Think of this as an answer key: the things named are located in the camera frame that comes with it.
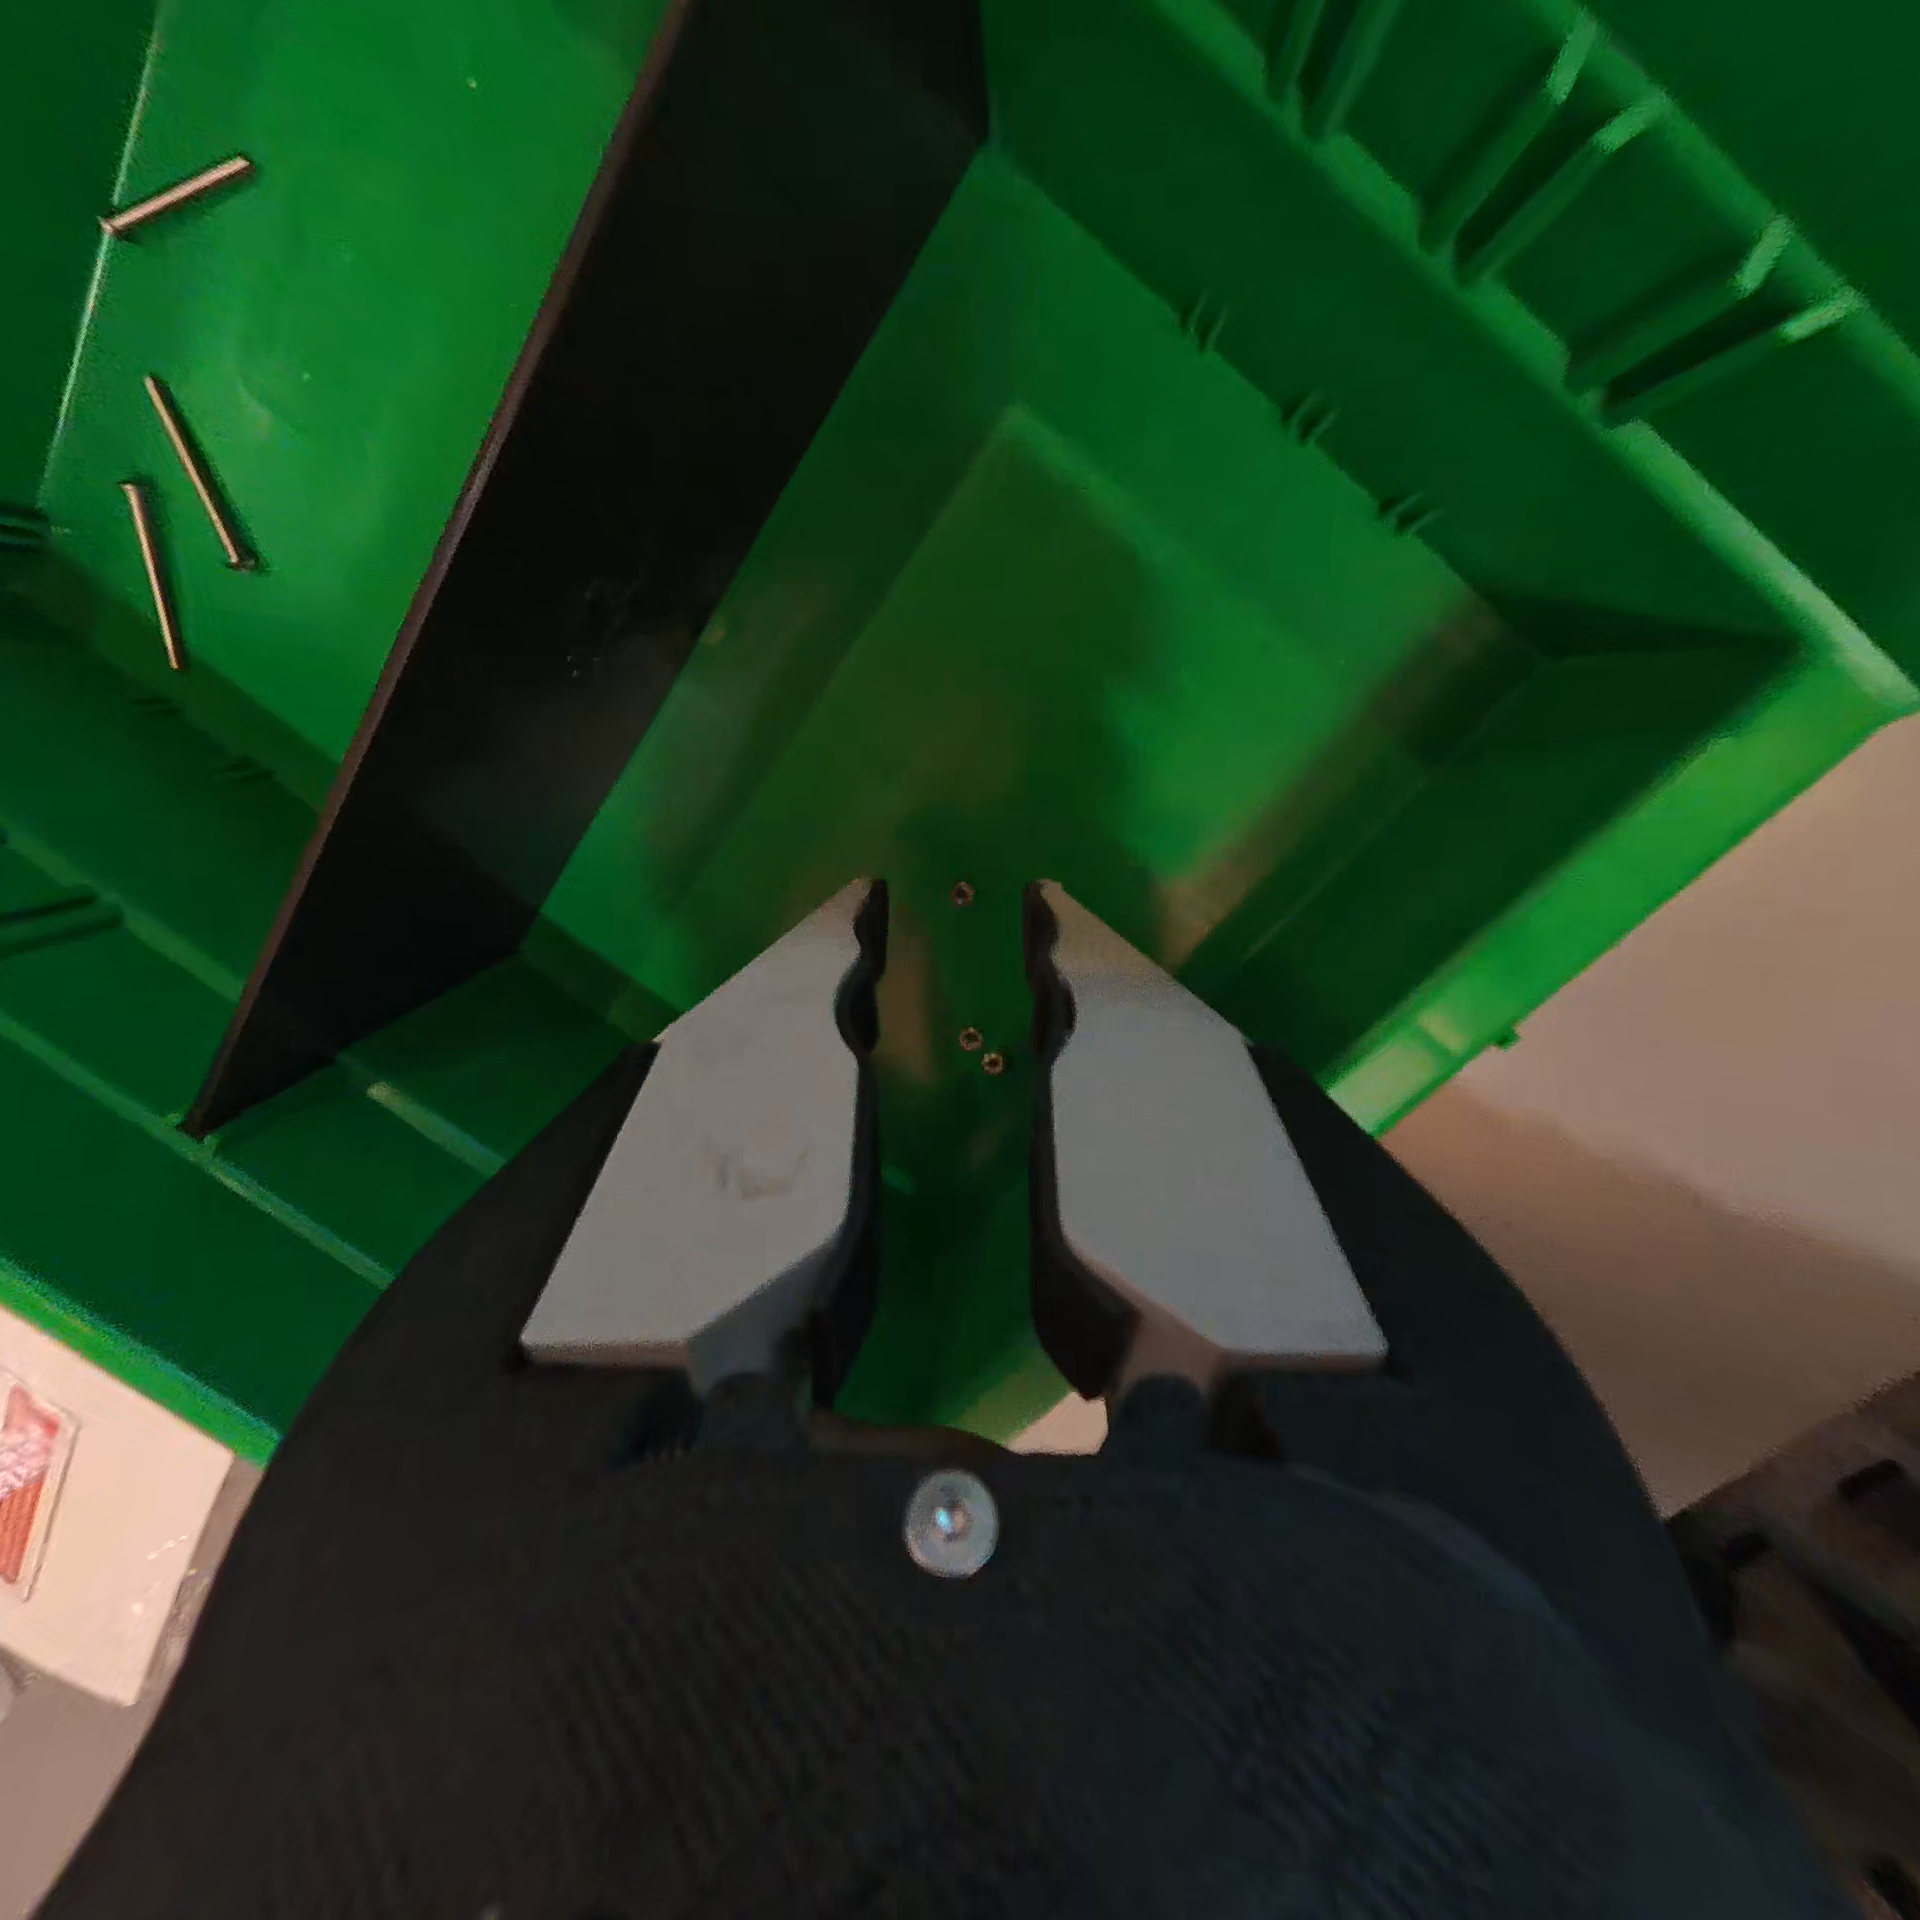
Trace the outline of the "metal screw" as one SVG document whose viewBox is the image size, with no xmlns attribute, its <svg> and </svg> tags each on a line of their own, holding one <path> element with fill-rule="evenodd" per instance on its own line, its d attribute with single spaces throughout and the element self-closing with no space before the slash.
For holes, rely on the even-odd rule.
<svg viewBox="0 0 1920 1920">
<path fill-rule="evenodd" d="M 172 180 L 166 187 L 156 188 L 144 198 L 101 215 L 97 229 L 108 240 L 132 238 L 132 235 L 153 229 L 156 225 L 166 223 L 196 205 L 227 193 L 227 188 L 252 180 L 256 175 L 258 168 L 252 156 L 223 156 L 182 177 L 179 180 Z"/>
<path fill-rule="evenodd" d="M 189 660 L 179 624 L 179 605 L 170 556 L 166 550 L 162 516 L 146 482 L 124 479 L 117 482 L 117 492 L 125 508 L 132 539 L 135 542 L 168 672 L 184 676 Z"/>
<path fill-rule="evenodd" d="M 246 529 L 227 499 L 227 490 L 197 432 L 182 410 L 172 386 L 157 373 L 146 373 L 141 376 L 141 390 L 153 412 L 156 424 L 202 510 L 210 537 L 217 544 L 223 567 L 239 575 L 259 573 L 259 556 L 248 539 Z"/>
</svg>

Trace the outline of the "black bin divider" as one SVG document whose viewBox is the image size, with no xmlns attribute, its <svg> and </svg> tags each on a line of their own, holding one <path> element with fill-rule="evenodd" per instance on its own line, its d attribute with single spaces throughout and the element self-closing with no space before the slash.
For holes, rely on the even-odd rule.
<svg viewBox="0 0 1920 1920">
<path fill-rule="evenodd" d="M 664 8 L 189 1141 L 522 946 L 983 144 L 983 43 Z"/>
</svg>

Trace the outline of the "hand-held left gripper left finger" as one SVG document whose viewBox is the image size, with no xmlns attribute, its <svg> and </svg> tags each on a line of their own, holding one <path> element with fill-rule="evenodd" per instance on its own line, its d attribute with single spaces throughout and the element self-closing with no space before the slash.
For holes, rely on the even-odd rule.
<svg viewBox="0 0 1920 1920">
<path fill-rule="evenodd" d="M 659 1032 L 522 1327 L 529 1360 L 837 1397 L 877 1299 L 888 927 L 888 886 L 854 879 Z"/>
</svg>

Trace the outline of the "white box red label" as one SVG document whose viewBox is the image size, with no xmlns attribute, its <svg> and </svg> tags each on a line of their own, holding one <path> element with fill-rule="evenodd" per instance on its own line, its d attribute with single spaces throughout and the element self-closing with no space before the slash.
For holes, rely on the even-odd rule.
<svg viewBox="0 0 1920 1920">
<path fill-rule="evenodd" d="M 1 1418 L 4 1654 L 134 1707 L 231 1453 L 12 1311 Z"/>
</svg>

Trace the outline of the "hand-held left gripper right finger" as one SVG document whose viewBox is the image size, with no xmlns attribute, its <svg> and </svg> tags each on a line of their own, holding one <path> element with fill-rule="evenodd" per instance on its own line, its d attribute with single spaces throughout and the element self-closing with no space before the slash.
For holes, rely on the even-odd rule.
<svg viewBox="0 0 1920 1920">
<path fill-rule="evenodd" d="M 1052 879 L 1022 959 L 1029 1311 L 1067 1386 L 1377 1375 L 1386 1334 L 1248 1039 Z"/>
</svg>

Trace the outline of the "green plastic bin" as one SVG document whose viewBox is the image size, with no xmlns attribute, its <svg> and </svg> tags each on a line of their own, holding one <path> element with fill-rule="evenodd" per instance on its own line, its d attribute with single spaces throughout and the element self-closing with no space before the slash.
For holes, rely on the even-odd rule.
<svg viewBox="0 0 1920 1920">
<path fill-rule="evenodd" d="M 1915 709 L 1915 4 L 978 4 L 987 132 L 520 948 L 189 1139 L 666 6 L 4 4 L 4 1311 L 252 1463 L 859 877 L 839 1405 L 1011 1434 L 1029 882 L 1377 1135 Z"/>
</svg>

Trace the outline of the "grey desk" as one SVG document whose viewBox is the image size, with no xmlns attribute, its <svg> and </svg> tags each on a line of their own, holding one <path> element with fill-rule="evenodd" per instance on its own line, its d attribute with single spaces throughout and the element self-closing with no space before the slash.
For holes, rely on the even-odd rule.
<svg viewBox="0 0 1920 1920">
<path fill-rule="evenodd" d="M 1915 1372 L 1918 723 L 1386 1139 L 1674 1514 Z"/>
</svg>

